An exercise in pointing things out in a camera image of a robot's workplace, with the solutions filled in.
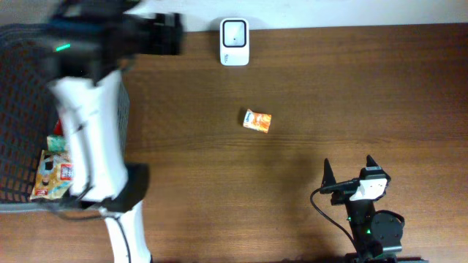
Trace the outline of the orange tissue pack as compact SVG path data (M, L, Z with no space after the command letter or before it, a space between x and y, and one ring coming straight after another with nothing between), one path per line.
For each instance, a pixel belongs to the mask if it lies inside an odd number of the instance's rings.
M266 113L256 113L248 109L244 116L242 126L247 129L268 133L272 116Z

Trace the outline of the green tissue pack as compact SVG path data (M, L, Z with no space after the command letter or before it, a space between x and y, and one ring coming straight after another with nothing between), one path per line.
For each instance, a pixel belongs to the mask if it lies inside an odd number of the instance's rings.
M69 150L65 137L54 134L47 136L47 147L49 151L53 152L65 152Z

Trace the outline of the yellow snack bag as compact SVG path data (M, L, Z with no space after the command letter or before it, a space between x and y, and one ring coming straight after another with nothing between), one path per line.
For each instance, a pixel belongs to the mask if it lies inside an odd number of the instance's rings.
M43 150L30 200L62 198L72 185L73 176L74 166L68 152Z

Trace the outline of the red Hacks candy bag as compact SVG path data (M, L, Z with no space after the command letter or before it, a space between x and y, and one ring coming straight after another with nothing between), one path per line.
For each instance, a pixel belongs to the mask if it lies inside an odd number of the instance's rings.
M53 135L62 136L62 137L64 136L60 119L57 120L56 125L54 126Z

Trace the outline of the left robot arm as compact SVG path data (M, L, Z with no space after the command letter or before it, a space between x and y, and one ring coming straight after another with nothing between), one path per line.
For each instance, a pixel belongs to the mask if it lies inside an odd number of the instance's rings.
M134 1L62 1L40 34L42 68L69 144L74 175L69 203L89 205L105 222L116 262L151 262L143 226L147 164L126 163L118 97L135 56L177 56L180 13L145 18Z

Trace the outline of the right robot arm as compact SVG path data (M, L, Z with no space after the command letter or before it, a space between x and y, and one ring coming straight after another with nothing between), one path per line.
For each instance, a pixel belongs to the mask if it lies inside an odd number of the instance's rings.
M345 262L424 262L420 257L401 258L405 219L389 210L376 210L374 203L386 195L390 175L371 157L358 177L337 182L331 164L324 160L321 186L311 194L330 194L331 204L344 205L351 231L345 234L355 252Z

